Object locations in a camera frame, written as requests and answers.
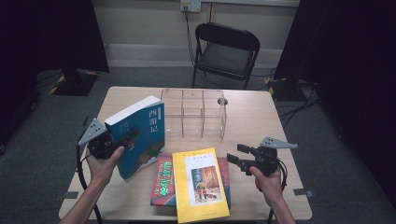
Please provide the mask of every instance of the yellow book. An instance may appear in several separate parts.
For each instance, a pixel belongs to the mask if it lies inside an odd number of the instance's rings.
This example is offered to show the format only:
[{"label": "yellow book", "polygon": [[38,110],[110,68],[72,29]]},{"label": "yellow book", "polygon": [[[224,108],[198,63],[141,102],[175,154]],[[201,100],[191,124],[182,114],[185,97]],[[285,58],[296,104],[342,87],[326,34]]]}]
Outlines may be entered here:
[{"label": "yellow book", "polygon": [[230,215],[213,147],[173,153],[173,163],[178,223]]}]

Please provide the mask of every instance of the wooden table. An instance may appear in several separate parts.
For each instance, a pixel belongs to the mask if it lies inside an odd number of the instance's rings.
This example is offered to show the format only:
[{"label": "wooden table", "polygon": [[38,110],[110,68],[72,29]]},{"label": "wooden table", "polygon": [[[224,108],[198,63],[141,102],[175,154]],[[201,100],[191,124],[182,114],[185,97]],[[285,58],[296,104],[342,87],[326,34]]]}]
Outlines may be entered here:
[{"label": "wooden table", "polygon": [[[110,88],[98,119],[102,122],[123,108],[137,102],[148,95],[161,97],[163,88]],[[224,138],[173,137],[166,138],[165,151],[176,152],[214,147],[220,157],[231,153],[241,159],[252,160],[253,156],[236,150],[237,144],[257,147],[266,136],[287,141],[276,113],[271,95],[266,91],[224,91],[228,100],[227,124]],[[279,149],[278,157],[287,165],[288,185],[284,197],[292,214],[297,220],[312,217],[312,211],[305,195],[295,196],[294,189],[302,189],[303,184],[290,149]],[[83,164],[87,182],[91,179],[89,167]],[[116,167],[110,183],[102,193],[97,205],[103,219],[112,220],[177,220],[175,207],[150,206],[152,181],[155,176],[155,164],[140,170],[127,180],[123,180]],[[246,176],[234,164],[230,163],[231,178],[231,215],[226,220],[263,220],[268,218],[270,211],[262,193],[256,190],[253,176]],[[83,189],[75,174],[68,191]],[[59,211],[62,218],[76,203],[77,199],[64,199]],[[91,219],[96,219],[94,212]]]}]

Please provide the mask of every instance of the forearm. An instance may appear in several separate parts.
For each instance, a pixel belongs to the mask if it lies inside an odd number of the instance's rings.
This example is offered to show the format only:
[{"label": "forearm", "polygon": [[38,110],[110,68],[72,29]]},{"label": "forearm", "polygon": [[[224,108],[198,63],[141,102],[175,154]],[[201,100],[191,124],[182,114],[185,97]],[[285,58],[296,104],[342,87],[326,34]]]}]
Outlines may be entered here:
[{"label": "forearm", "polygon": [[291,214],[285,200],[279,199],[275,203],[271,203],[271,208],[275,214],[276,221],[279,224],[295,224],[293,215]]},{"label": "forearm", "polygon": [[92,181],[60,223],[85,223],[106,185]]}]

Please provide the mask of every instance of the white wall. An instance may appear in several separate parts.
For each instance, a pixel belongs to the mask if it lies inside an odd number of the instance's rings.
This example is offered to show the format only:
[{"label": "white wall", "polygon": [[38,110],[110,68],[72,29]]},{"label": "white wall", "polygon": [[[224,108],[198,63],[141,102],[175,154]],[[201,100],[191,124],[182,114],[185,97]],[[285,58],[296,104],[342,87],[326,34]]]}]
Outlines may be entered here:
[{"label": "white wall", "polygon": [[[185,14],[180,12],[179,0],[93,0],[93,4],[106,44],[188,46],[187,23]],[[296,9],[203,2],[201,13],[188,15],[192,44],[195,46],[195,27],[210,18],[249,30],[260,39],[263,53],[277,52],[275,57],[280,57]],[[265,56],[259,57],[258,63]]]}]

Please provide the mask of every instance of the wall outlet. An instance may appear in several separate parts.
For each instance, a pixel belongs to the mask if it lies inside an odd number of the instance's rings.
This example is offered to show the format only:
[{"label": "wall outlet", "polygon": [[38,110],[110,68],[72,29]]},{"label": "wall outlet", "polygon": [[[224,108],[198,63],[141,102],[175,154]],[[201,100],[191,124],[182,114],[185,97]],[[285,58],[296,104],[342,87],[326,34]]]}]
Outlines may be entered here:
[{"label": "wall outlet", "polygon": [[180,0],[180,11],[201,12],[201,1]]}]

